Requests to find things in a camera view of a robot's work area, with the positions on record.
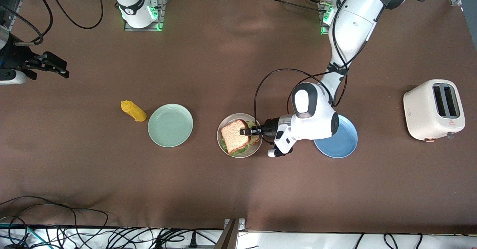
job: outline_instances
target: mustard bottle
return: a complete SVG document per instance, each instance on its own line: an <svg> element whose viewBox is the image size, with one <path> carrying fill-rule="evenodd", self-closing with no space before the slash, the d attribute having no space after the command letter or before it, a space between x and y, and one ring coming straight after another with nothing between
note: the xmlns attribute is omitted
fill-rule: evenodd
<svg viewBox="0 0 477 249"><path fill-rule="evenodd" d="M137 122L143 122L148 117L141 108L131 101L121 101L121 109Z"/></svg>

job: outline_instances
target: white floor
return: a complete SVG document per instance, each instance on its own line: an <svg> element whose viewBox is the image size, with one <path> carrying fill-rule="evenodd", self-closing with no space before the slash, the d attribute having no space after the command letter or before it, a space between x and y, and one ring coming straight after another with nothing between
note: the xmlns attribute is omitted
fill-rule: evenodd
<svg viewBox="0 0 477 249"><path fill-rule="evenodd" d="M82 236L83 240L89 239L90 234L95 234L99 232L98 229L79 229L80 233L85 234ZM105 249L108 243L109 237L112 236L111 232L104 233L105 231L114 231L114 229L103 229L100 232L103 234L97 235L92 238L88 245L93 249ZM144 234L138 236L134 241L148 241L155 239L159 233L159 229L152 230L151 232L145 232ZM38 236L43 240L48 241L46 231L44 229L39 229L34 231ZM141 232L137 230L130 233L127 237L130 239L134 235ZM209 237L210 239L217 241L218 237L221 234L221 231L218 230L201 230L201 234ZM75 234L75 229L68 229L66 231L67 235ZM7 236L7 230L1 229L0 235ZM21 239L24 235L24 229L14 229L12 230L12 237ZM56 239L56 229L49 229L49 235L52 240ZM393 235L398 247L401 249L414 249L419 241L419 235ZM329 233L288 233L288 232L242 232L238 236L237 240L237 249L249 249L251 247L259 246L258 249L353 249L356 245L356 242L360 234L329 234ZM184 240L181 242L168 242L166 244L167 248L184 248L189 245L191 233L184 234ZM212 244L203 237L197 235L197 244L207 245ZM81 246L82 242L78 236L73 236L72 239L76 242L67 241L64 245L65 249L87 249L86 246ZM113 242L110 242L110 248L124 248L124 249L148 249L151 242L143 242L136 244L136 248L133 244L123 246L126 242L126 239L113 239ZM391 239L388 239L388 242L394 246ZM32 244L41 243L41 240L34 237L34 235L29 235L27 243L31 246ZM0 246L4 247L11 242L8 239L0 239ZM44 249L48 249L48 246L41 246ZM366 234L359 244L360 249L388 249L386 244L383 242L382 234ZM473 249L477 248L477 237L473 236L451 236L451 235L424 235L419 249Z"/></svg>

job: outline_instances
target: table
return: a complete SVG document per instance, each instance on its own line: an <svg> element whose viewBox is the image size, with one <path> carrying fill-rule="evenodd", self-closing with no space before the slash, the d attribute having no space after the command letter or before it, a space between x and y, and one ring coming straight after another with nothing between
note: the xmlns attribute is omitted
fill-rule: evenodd
<svg viewBox="0 0 477 249"><path fill-rule="evenodd" d="M103 0L94 30L74 27L48 1L54 25L32 49L65 59L70 79L41 72L37 81L0 87L2 200L37 195L92 207L110 213L114 226L223 227L224 218L246 217L252 230L477 231L477 53L461 9L447 0L406 1L383 13L336 108L359 135L356 151L339 160L312 141L281 158L267 157L263 144L232 159L216 141L223 118L253 113L255 89L270 71L325 70L331 47L317 13L271 0L172 0L162 32L124 32L114 0ZM97 0L60 1L78 23L97 21ZM38 28L48 23L40 0L25 0L20 13ZM15 27L20 38L34 37ZM302 78L271 76L259 93L259 120L285 114ZM435 78L457 84L467 121L454 140L425 144L407 132L402 96ZM191 137L157 146L147 123L121 111L123 100L149 116L167 103L184 105L194 118ZM61 208L22 217L72 223ZM79 220L103 219L84 212Z"/></svg>

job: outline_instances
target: white toaster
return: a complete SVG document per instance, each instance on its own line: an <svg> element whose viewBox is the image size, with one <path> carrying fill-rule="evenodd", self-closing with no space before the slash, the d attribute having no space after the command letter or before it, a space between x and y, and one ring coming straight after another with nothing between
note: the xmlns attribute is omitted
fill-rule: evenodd
<svg viewBox="0 0 477 249"><path fill-rule="evenodd" d="M411 136L427 142L453 138L465 126L459 91L445 79L431 79L405 93L404 112Z"/></svg>

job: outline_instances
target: plate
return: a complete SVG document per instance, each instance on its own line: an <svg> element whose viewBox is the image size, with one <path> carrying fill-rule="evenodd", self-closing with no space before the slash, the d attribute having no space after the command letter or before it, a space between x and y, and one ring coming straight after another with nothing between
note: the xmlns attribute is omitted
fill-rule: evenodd
<svg viewBox="0 0 477 249"><path fill-rule="evenodd" d="M149 136L163 147L175 147L189 138L194 123L187 108L178 104L167 104L151 115L148 123Z"/></svg>
<svg viewBox="0 0 477 249"><path fill-rule="evenodd" d="M232 114L232 115L226 117L224 120L222 120L222 122L220 123L220 125L218 126L218 129L217 129L217 143L218 143L218 146L220 147L220 150L223 153L227 154L228 156L234 157L234 158L246 158L246 157L252 156L255 152L257 152L257 150L259 150L259 148L262 144L262 139L260 139L255 144L251 145L246 151L244 151L242 153L229 155L227 152L225 152L225 150L222 149L222 146L220 145L220 140L222 139L222 132L220 131L220 129L225 127L226 125L228 125L229 123L231 123L234 120L245 120L246 122L255 121L255 119L252 116L250 116L248 114L245 114L245 113L236 113L236 114Z"/></svg>
<svg viewBox="0 0 477 249"><path fill-rule="evenodd" d="M332 137L314 140L316 147L332 158L347 157L358 146L358 132L353 123L344 116L338 117L339 127Z"/></svg>

